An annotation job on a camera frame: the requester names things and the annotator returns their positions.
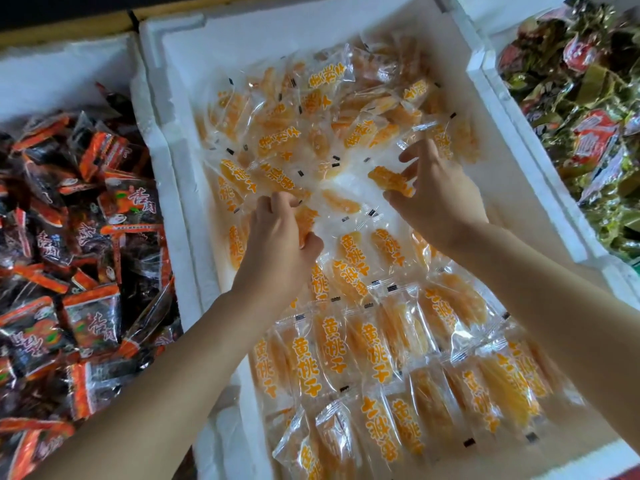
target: white styrofoam box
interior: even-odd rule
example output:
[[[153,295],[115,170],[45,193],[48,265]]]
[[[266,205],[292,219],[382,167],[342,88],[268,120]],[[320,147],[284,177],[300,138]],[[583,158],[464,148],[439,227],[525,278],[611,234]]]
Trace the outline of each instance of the white styrofoam box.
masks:
[[[110,90],[131,94],[136,117],[146,141],[156,143],[162,132],[155,126],[155,116],[142,62],[138,38],[124,34],[105,39],[55,43],[36,48],[11,48],[0,53],[0,129],[19,132],[33,115],[59,109],[106,108],[95,87],[101,82]],[[164,215],[169,252],[180,315],[185,328],[202,314],[195,286],[190,248],[177,192],[172,160],[167,152],[152,154],[160,205]],[[211,454],[221,447],[217,428],[211,420],[205,425],[195,445],[195,454],[203,471],[222,471]]]
[[[184,245],[193,258],[203,309],[213,300],[216,283],[228,290],[234,275],[224,229],[217,225],[216,201],[208,180],[211,171],[202,163],[194,122],[203,82],[219,70],[242,68],[299,49],[329,47],[373,26],[415,31],[430,50],[449,109],[472,116],[484,158],[465,169],[480,187],[495,220],[599,286],[612,289],[623,282],[615,267],[576,265],[588,258],[588,250],[484,74],[484,40],[457,2],[451,2],[448,13],[439,6],[443,4],[435,0],[270,0],[156,18],[141,25],[156,123],[163,134],[150,148],[172,161],[187,226]],[[234,380],[241,386],[240,412],[250,439],[245,458],[251,459],[254,477],[271,478],[274,470],[246,359]],[[615,439],[596,413],[578,411],[562,418],[562,428],[550,431],[535,447],[514,445],[494,456],[444,461],[433,476],[531,477]],[[628,466],[623,461],[613,464],[611,475]]]
[[[559,0],[557,6],[562,4],[563,0]],[[638,0],[603,0],[609,3],[614,2],[620,10],[638,4]],[[571,226],[575,229],[579,236],[580,242],[584,245],[586,254],[573,253],[572,259],[580,262],[585,266],[594,267],[596,269],[608,269],[605,274],[606,281],[609,282],[608,288],[613,291],[617,298],[620,298],[631,306],[638,308],[638,300],[640,299],[640,277],[620,259],[609,254],[608,250],[597,240],[596,234],[590,226],[582,211],[569,194],[566,186],[558,176],[556,169],[551,163],[547,152],[545,151],[539,138],[535,135],[531,125],[524,117],[516,101],[509,94],[509,90],[500,78],[500,74],[496,69],[500,53],[507,44],[512,42],[516,37],[516,31],[519,24],[527,17],[526,13],[520,15],[509,13],[502,21],[502,25],[506,26],[499,32],[491,32],[487,27],[480,26],[481,36],[486,41],[487,51],[484,60],[484,73],[489,84],[498,95],[507,115],[513,122],[513,126],[522,137],[528,151],[532,154],[542,174],[544,175],[549,187],[553,190],[557,201]],[[566,241],[574,239],[574,236],[565,236]]]

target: person's right arm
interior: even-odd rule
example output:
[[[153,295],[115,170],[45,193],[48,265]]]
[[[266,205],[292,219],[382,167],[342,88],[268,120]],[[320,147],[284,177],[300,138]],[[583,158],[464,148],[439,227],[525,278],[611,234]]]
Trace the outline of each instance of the person's right arm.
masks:
[[[618,434],[640,452],[640,312],[489,223],[480,192],[432,141],[413,161],[416,193],[386,199],[436,249],[483,281]]]

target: forearm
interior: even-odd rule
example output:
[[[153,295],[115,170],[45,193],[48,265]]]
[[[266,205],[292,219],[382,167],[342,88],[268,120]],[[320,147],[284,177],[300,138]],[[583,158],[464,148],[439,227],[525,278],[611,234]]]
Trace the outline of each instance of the forearm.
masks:
[[[34,477],[171,478],[236,366],[275,319],[259,314],[268,314],[259,300],[220,296]]]
[[[506,230],[473,229],[453,259],[482,280],[640,451],[640,315]]]

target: yellow wooden edge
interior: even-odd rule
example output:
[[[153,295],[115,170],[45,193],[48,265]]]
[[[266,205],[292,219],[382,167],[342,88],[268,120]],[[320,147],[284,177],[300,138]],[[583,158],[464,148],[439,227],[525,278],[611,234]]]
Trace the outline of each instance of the yellow wooden edge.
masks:
[[[137,19],[142,21],[152,16],[171,15],[173,13],[202,10],[204,8],[229,5],[231,3],[244,1],[249,0],[185,0],[180,2],[165,3],[163,5],[136,8],[133,10],[133,13],[136,15]]]
[[[130,31],[133,24],[124,11],[76,20],[0,32],[0,48],[37,45],[60,40],[106,37]]]

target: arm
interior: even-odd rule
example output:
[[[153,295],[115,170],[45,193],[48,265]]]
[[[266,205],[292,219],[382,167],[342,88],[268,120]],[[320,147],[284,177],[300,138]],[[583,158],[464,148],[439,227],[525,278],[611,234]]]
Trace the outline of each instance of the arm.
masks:
[[[46,459],[34,479],[173,476],[229,377],[298,295],[322,251],[312,233],[300,249],[296,202],[288,193],[260,197],[231,291]]]
[[[460,165],[438,157],[432,141],[407,149],[417,158],[412,198],[385,193],[437,249],[482,280],[587,400],[640,451],[640,313],[489,224],[480,192]]]

